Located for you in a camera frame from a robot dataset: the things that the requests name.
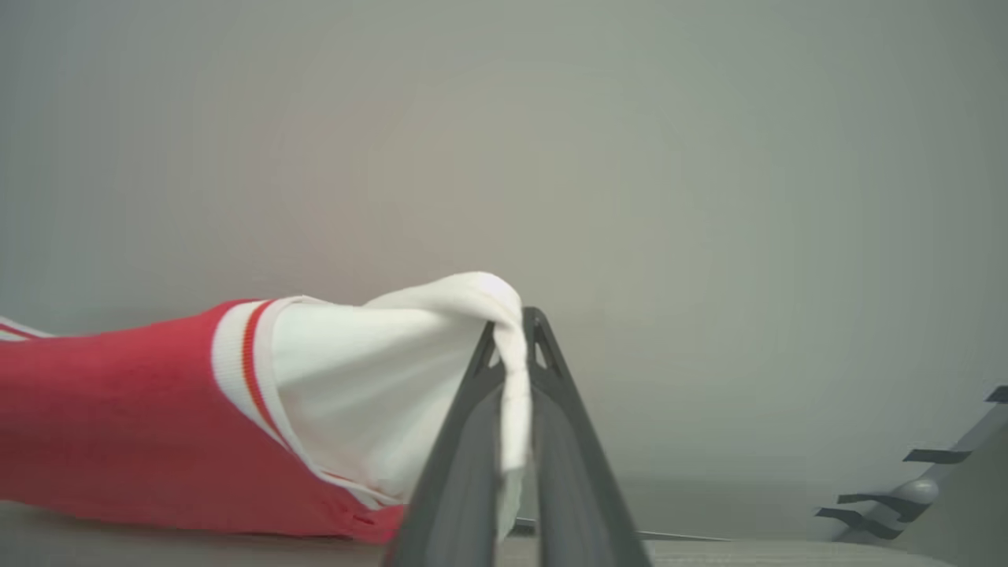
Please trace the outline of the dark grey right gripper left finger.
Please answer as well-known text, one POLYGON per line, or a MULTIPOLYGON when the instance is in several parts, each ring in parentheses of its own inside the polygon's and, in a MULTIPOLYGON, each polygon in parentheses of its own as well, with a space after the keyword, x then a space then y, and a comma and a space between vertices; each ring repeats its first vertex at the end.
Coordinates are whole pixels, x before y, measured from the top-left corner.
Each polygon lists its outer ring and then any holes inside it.
POLYGON ((384 555, 386 566, 493 566, 498 531, 502 363, 486 324, 438 439, 384 555))

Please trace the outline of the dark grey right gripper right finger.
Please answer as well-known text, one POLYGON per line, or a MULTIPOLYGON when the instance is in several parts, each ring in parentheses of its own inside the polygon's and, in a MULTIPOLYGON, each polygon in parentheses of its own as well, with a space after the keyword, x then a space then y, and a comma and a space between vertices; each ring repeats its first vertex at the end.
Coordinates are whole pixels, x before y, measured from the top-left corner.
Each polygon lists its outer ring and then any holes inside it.
POLYGON ((541 309, 523 309, 541 566, 652 564, 541 309))

